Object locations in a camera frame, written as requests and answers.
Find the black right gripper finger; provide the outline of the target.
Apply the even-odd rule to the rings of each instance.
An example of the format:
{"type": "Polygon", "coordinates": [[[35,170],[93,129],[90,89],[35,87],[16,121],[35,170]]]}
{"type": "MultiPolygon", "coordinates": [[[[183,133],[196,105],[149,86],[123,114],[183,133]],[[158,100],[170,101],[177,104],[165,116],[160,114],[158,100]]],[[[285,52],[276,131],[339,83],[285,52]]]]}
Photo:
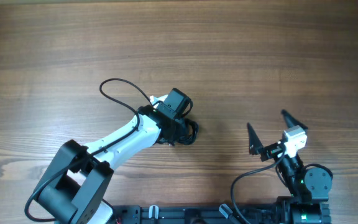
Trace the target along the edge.
{"type": "Polygon", "coordinates": [[[287,110],[281,110],[281,114],[288,128],[299,126],[303,130],[308,130],[308,127],[305,124],[294,118],[287,110]]]}
{"type": "Polygon", "coordinates": [[[262,142],[258,138],[255,130],[250,123],[247,123],[247,131],[249,137],[249,154],[258,155],[264,148],[262,142]]]}

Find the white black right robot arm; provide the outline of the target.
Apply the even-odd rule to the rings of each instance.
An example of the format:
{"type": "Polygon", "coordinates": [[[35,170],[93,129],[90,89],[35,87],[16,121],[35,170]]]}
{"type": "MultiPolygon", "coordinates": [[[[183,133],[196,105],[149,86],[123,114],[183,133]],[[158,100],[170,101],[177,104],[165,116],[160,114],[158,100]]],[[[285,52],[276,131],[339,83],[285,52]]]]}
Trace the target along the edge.
{"type": "Polygon", "coordinates": [[[298,151],[306,146],[308,127],[286,110],[281,114],[287,129],[279,141],[269,146],[263,146],[251,124],[247,125],[249,154],[259,155],[262,161],[273,159],[276,173],[291,195],[280,196],[271,206],[259,206],[243,214],[257,223],[329,224],[333,173],[320,164],[303,163],[298,151]]]}

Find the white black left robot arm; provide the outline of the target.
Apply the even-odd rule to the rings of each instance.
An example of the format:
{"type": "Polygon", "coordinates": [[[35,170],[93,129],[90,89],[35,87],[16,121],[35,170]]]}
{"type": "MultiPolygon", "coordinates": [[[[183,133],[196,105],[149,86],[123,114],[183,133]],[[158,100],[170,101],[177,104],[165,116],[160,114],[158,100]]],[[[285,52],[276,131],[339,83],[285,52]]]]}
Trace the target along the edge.
{"type": "Polygon", "coordinates": [[[196,129],[186,114],[191,99],[173,88],[151,97],[130,122],[110,135],[84,145],[63,144],[37,184],[30,201],[37,202],[53,223],[111,223],[114,208],[104,194],[114,171],[154,144],[190,144],[196,129]]]}

